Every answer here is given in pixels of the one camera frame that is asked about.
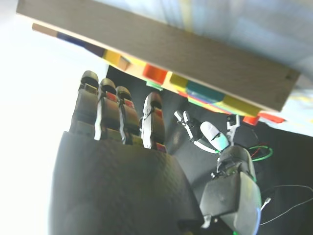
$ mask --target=back of robotic hand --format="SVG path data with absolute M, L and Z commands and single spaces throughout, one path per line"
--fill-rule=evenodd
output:
M 161 98 L 139 121 L 130 92 L 86 71 L 55 163 L 51 235 L 196 234 L 203 216 L 180 165 L 166 154 Z
M 206 184 L 201 198 L 200 209 L 205 220 L 202 227 L 215 226 L 221 219 L 237 234 L 255 235 L 261 219 L 261 194 L 249 152 L 233 143 L 236 128 L 240 126 L 239 116 L 227 117 L 226 137 L 213 124 L 201 123 L 187 111 L 183 114 L 176 111 L 174 115 L 194 145 L 220 154 L 216 174 L 212 174 L 213 179 Z

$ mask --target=white wall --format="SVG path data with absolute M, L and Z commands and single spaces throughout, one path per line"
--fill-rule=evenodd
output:
M 101 80 L 108 65 L 33 32 L 16 4 L 0 0 L 0 234 L 45 235 L 53 165 L 80 77 L 92 70 Z

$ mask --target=cable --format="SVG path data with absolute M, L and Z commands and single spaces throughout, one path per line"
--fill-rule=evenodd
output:
M 268 147 L 268 146 L 264 146 L 264 145 L 257 145 L 257 146 L 253 146 L 253 147 L 250 147 L 249 149 L 254 149 L 254 148 L 266 148 L 269 150 L 269 153 L 267 155 L 265 155 L 264 157 L 260 157 L 260 158 L 256 158 L 256 159 L 252 159 L 253 162 L 256 162 L 256 161 L 261 161 L 261 160 L 264 160 L 266 158 L 269 158 L 270 156 L 273 155 L 273 149 Z
M 276 186 L 274 186 L 274 187 L 271 187 L 271 188 L 268 188 L 268 189 L 264 190 L 263 192 L 266 192 L 266 191 L 268 191 L 268 190 L 270 190 L 270 189 L 272 189 L 272 188 L 280 188 L 280 187 L 302 187 L 302 188 L 308 188 L 308 189 L 310 189 L 310 190 L 313 192 L 313 189 L 312 189 L 311 187 L 305 186 L 305 185 L 276 185 Z M 283 213 L 281 213 L 280 215 L 276 216 L 275 218 L 273 218 L 273 219 L 271 219 L 271 220 L 269 220 L 269 221 L 267 221 L 267 222 L 264 222 L 264 223 L 262 223 L 262 224 L 260 224 L 260 225 L 265 225 L 265 224 L 267 224 L 267 223 L 269 223 L 269 222 L 272 222 L 273 220 L 275 220 L 275 219 L 277 219 L 277 218 L 283 216 L 284 214 L 288 213 L 288 212 L 291 211 L 293 208 L 296 208 L 296 207 L 298 207 L 298 206 L 301 206 L 301 205 L 303 205 L 303 204 L 306 204 L 307 202 L 310 202 L 310 201 L 312 201 L 312 200 L 313 200 L 313 197 L 311 197 L 310 199 L 308 199 L 308 200 L 306 200 L 306 201 L 304 201 L 304 202 L 301 202 L 301 203 L 299 203 L 299 204 L 297 204 L 297 205 L 295 205 L 295 206 L 289 208 L 288 210 L 286 210 L 285 212 L 283 212 Z

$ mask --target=green wire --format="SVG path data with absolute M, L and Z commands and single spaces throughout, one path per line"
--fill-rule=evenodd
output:
M 254 148 L 266 148 L 266 149 L 269 150 L 269 154 L 267 154 L 266 156 L 261 157 L 261 158 L 253 159 L 253 160 L 252 160 L 253 162 L 264 160 L 264 159 L 269 158 L 270 156 L 273 155 L 273 149 L 271 149 L 271 148 L 268 147 L 268 146 L 258 145 L 258 146 L 250 147 L 249 149 L 254 149 Z

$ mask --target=wooden board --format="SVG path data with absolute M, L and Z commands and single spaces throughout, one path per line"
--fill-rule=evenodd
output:
M 92 0 L 20 0 L 17 12 L 266 110 L 282 109 L 299 76 L 260 56 Z

